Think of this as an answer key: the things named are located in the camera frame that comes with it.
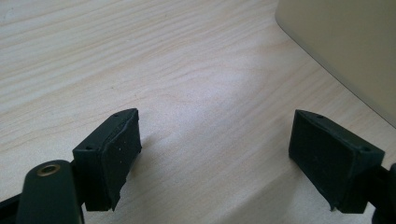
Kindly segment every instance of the wooden table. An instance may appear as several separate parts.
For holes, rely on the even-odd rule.
[[[396,161],[396,130],[276,24],[276,0],[0,3],[0,200],[108,116],[136,107],[142,153],[115,212],[87,223],[371,223],[288,157],[294,110]]]

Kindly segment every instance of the screw hole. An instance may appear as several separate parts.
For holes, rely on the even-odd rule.
[[[362,150],[362,151],[371,151],[371,149],[368,148],[368,147],[362,147],[361,150]]]
[[[94,144],[89,144],[85,147],[85,149],[92,150],[95,147]]]
[[[39,176],[47,176],[47,175],[52,175],[58,172],[61,169],[61,166],[58,164],[51,164],[44,166],[43,168],[39,169],[37,171],[37,175]]]

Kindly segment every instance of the dark green plastic part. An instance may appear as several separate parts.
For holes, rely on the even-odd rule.
[[[360,214],[385,152],[321,115],[296,110],[289,154],[331,209]]]
[[[142,148],[138,120],[137,109],[118,112],[73,149],[80,195],[88,211],[115,209]]]
[[[38,175],[39,170],[51,165],[57,165],[59,170],[51,175]],[[45,162],[26,175],[16,223],[83,223],[68,161]]]

